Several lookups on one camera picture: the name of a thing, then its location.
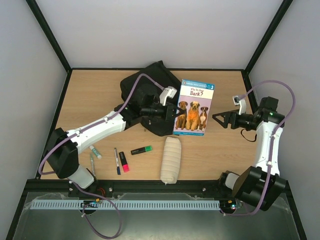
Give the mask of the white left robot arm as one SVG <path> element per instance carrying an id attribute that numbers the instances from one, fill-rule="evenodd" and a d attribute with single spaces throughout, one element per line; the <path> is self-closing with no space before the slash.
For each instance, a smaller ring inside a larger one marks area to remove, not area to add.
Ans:
<path id="1" fill-rule="evenodd" d="M 79 164 L 79 154 L 96 142 L 140 123 L 142 118 L 160 118 L 166 122 L 174 120 L 179 116 L 179 107 L 167 99 L 172 99 L 176 93 L 174 87 L 168 86 L 163 88 L 159 101 L 148 94 L 140 101 L 128 97 L 109 114 L 85 126 L 69 131 L 57 128 L 46 145 L 38 172 L 44 175 L 43 166 L 49 163 L 52 173 L 59 179 L 69 179 L 82 189 L 88 188 L 96 179 L 92 172 Z"/>

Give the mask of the black student backpack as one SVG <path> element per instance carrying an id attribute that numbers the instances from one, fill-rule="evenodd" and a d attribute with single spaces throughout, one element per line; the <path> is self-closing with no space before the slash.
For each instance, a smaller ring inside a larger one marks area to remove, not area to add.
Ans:
<path id="1" fill-rule="evenodd" d="M 174 123 L 164 120 L 164 106 L 160 103 L 160 94 L 168 86 L 174 87 L 177 93 L 167 98 L 166 105 L 177 106 L 181 82 L 161 60 L 124 78 L 120 82 L 121 98 L 128 104 L 120 114 L 126 121 L 125 128 L 140 123 L 157 136 L 171 135 Z"/>

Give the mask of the beige ribbed pencil case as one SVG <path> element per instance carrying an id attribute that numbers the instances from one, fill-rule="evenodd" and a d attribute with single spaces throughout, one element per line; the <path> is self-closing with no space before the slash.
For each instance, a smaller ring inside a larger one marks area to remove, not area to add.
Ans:
<path id="1" fill-rule="evenodd" d="M 160 180 L 165 185 L 176 184 L 181 167 L 182 145 L 178 138 L 167 137 L 164 143 Z"/>

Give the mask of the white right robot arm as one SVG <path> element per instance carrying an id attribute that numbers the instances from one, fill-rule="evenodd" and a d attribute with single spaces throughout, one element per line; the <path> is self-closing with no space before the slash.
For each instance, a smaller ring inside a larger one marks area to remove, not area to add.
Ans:
<path id="1" fill-rule="evenodd" d="M 285 116 L 277 112 L 278 99 L 264 97 L 255 113 L 246 112 L 246 101 L 238 95 L 233 103 L 238 110 L 214 114 L 212 118 L 223 128 L 240 128 L 255 131 L 256 154 L 254 165 L 238 175 L 231 171 L 223 172 L 219 178 L 218 191 L 253 207 L 267 211 L 286 186 L 280 177 L 278 151 L 283 132 Z"/>

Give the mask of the dog picture book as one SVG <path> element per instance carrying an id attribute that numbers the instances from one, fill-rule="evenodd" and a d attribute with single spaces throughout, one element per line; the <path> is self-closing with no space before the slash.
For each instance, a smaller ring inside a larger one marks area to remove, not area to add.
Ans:
<path id="1" fill-rule="evenodd" d="M 174 122 L 173 134 L 178 136 L 204 136 L 207 127 L 215 85 L 183 79 L 177 106 L 186 109 L 184 123 Z"/>

